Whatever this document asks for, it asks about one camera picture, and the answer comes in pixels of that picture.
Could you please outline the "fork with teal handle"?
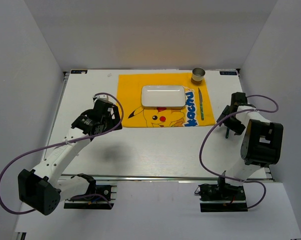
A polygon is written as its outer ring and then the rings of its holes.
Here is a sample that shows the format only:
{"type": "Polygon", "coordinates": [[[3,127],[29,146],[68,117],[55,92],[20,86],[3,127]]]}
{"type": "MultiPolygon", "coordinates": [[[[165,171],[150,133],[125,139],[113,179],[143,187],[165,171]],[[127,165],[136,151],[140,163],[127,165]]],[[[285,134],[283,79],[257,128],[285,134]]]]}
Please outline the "fork with teal handle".
{"type": "Polygon", "coordinates": [[[227,129],[226,129],[226,134],[225,134],[225,138],[226,138],[226,139],[229,138],[229,134],[230,134],[230,129],[227,128],[227,129]]]}

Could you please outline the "knife with teal handle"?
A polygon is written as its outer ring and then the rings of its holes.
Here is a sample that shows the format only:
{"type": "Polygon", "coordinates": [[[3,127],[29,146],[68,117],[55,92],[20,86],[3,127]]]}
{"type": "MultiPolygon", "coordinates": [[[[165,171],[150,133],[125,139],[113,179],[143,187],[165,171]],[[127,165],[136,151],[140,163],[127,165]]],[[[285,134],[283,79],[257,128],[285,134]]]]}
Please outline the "knife with teal handle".
{"type": "Polygon", "coordinates": [[[204,113],[204,106],[203,106],[203,96],[202,96],[202,91],[200,88],[198,88],[198,97],[199,97],[199,106],[200,106],[200,115],[201,115],[201,120],[205,120],[205,113],[204,113]]]}

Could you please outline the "yellow printed cloth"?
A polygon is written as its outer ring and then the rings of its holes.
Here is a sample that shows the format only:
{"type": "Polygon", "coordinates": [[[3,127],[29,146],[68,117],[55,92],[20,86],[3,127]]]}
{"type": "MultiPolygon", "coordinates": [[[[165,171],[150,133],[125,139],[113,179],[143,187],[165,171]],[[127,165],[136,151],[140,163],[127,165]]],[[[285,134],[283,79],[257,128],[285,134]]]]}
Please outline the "yellow printed cloth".
{"type": "Polygon", "coordinates": [[[153,73],[122,74],[118,77],[117,99],[122,104],[126,128],[166,128],[166,127],[203,127],[216,123],[207,85],[203,80],[195,85],[192,74],[153,73]],[[144,86],[183,86],[185,106],[183,107],[144,107],[141,102],[144,86]],[[201,120],[199,101],[200,88],[203,99],[204,121],[201,120]]]}

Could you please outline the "white rectangular plate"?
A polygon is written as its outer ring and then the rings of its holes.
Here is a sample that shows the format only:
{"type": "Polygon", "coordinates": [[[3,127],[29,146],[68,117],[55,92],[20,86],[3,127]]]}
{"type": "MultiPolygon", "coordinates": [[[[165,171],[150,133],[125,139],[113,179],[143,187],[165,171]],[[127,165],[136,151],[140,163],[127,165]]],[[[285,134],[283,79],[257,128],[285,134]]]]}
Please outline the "white rectangular plate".
{"type": "Polygon", "coordinates": [[[141,90],[143,107],[179,108],[186,104],[185,89],[181,85],[146,85],[141,90]]]}

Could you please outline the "cup with wooden base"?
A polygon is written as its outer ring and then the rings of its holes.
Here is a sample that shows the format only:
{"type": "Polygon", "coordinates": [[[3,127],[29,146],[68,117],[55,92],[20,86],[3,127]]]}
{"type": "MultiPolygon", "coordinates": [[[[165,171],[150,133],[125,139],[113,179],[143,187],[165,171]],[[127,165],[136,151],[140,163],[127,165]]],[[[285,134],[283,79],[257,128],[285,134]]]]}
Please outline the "cup with wooden base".
{"type": "Polygon", "coordinates": [[[205,79],[206,71],[201,67],[196,67],[192,70],[191,82],[194,85],[200,85],[205,79]]]}

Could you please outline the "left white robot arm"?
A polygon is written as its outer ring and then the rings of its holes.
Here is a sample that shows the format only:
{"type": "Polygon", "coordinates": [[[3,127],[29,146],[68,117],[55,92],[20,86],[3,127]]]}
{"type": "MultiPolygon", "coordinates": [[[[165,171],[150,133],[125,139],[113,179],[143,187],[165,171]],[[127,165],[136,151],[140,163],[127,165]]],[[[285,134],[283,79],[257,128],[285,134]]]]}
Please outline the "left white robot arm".
{"type": "Polygon", "coordinates": [[[52,146],[52,152],[31,170],[18,175],[19,199],[47,216],[64,200],[109,200],[96,192],[96,180],[79,173],[70,179],[60,177],[81,150],[96,137],[122,129],[124,108],[119,101],[109,101],[109,93],[93,96],[93,108],[82,112],[71,124],[62,142],[52,146]]]}

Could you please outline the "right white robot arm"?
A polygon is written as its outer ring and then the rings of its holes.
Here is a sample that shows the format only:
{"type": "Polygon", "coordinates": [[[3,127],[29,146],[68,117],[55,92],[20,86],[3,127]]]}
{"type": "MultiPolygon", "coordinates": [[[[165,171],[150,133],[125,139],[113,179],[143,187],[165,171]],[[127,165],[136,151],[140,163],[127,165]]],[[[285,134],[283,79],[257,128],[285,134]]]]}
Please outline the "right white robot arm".
{"type": "Polygon", "coordinates": [[[239,160],[223,172],[224,182],[216,187],[217,195],[226,200],[234,194],[234,187],[242,186],[256,171],[278,163],[284,127],[264,118],[254,105],[248,103],[243,92],[231,95],[230,105],[225,107],[217,124],[225,125],[236,135],[243,135],[239,160]]]}

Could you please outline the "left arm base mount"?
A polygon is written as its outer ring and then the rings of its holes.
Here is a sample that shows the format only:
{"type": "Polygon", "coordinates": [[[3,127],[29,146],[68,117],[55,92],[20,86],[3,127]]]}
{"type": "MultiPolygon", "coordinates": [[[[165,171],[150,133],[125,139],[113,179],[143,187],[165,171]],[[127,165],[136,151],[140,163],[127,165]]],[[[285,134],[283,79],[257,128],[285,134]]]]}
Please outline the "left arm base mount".
{"type": "Polygon", "coordinates": [[[70,198],[66,198],[64,209],[70,210],[111,210],[115,204],[117,196],[117,184],[115,182],[106,183],[96,181],[92,176],[80,173],[72,176],[73,179],[85,180],[88,184],[85,192],[76,193],[70,198]]]}

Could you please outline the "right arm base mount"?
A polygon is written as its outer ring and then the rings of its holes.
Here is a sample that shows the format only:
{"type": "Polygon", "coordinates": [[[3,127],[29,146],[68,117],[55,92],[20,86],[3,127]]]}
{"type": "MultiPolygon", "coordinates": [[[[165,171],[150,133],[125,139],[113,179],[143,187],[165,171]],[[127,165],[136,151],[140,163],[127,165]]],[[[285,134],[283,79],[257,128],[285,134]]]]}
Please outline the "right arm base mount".
{"type": "Polygon", "coordinates": [[[194,191],[199,196],[202,213],[247,212],[243,186],[233,186],[219,177],[217,184],[200,184],[194,191]]]}

